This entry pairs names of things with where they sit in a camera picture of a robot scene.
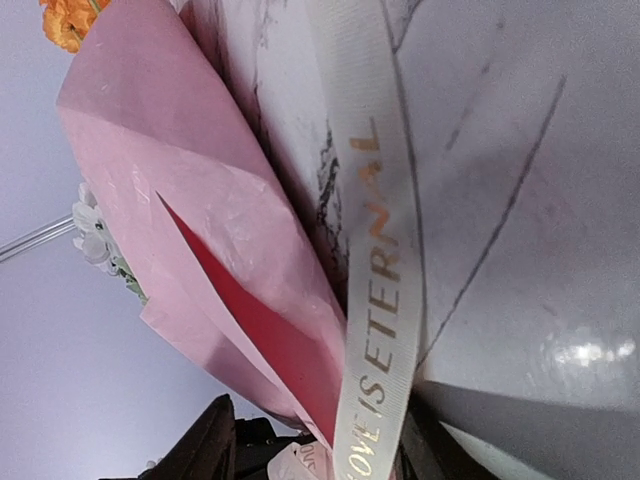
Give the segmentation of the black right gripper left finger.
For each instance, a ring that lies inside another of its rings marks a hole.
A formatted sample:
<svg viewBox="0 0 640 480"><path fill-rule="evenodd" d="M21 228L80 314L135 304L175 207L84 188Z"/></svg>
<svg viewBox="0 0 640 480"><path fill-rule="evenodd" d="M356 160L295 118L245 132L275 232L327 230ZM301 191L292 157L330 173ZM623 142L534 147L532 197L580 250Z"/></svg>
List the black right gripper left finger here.
<svg viewBox="0 0 640 480"><path fill-rule="evenodd" d="M235 412L228 394L211 402L176 445L137 479L223 480L235 470Z"/></svg>

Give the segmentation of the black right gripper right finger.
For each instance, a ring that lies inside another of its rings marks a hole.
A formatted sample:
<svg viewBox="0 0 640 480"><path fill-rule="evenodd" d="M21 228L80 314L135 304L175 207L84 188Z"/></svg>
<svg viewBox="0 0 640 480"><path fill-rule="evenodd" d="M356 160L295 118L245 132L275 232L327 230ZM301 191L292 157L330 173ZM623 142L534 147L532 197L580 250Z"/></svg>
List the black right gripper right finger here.
<svg viewBox="0 0 640 480"><path fill-rule="evenodd" d="M408 410L397 454L397 478L495 480L429 412Z"/></svg>

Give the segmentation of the white flower bunch green leaves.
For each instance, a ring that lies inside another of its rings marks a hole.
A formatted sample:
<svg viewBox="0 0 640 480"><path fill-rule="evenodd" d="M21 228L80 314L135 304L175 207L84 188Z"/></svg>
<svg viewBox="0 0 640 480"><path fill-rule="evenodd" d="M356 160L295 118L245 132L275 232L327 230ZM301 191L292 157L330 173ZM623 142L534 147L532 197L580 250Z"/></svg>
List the white flower bunch green leaves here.
<svg viewBox="0 0 640 480"><path fill-rule="evenodd" d="M86 182L79 184L78 200L72 205L72 220L78 231L73 243L84 259L103 273L122 279L126 288L145 306L148 298L111 234L96 197Z"/></svg>

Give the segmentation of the pink wrapping paper sheet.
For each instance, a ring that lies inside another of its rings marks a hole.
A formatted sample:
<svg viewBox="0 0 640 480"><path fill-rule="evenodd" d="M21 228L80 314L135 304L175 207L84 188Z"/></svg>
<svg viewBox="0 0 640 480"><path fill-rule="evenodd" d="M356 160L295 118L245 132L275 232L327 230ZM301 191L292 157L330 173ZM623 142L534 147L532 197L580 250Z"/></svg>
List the pink wrapping paper sheet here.
<svg viewBox="0 0 640 480"><path fill-rule="evenodd" d="M331 445L344 315L251 128L174 8L111 3L57 106L146 295L143 320L266 413Z"/></svg>

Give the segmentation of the cream ribbon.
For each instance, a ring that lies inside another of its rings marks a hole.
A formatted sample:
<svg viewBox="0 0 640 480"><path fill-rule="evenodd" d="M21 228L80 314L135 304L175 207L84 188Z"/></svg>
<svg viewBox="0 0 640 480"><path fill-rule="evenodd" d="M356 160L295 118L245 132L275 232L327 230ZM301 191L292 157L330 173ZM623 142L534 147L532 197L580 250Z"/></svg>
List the cream ribbon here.
<svg viewBox="0 0 640 480"><path fill-rule="evenodd" d="M420 350L415 162L388 1L270 1L265 124L348 320L332 460L392 479Z"/></svg>

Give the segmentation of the orange flower stem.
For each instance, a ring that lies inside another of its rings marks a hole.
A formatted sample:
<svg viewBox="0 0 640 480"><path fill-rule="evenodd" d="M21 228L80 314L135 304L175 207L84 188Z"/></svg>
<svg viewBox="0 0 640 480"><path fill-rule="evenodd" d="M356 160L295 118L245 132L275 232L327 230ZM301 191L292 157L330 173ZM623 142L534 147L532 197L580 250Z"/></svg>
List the orange flower stem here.
<svg viewBox="0 0 640 480"><path fill-rule="evenodd" d="M110 0L40 0L43 31L48 40L76 54Z"/></svg>

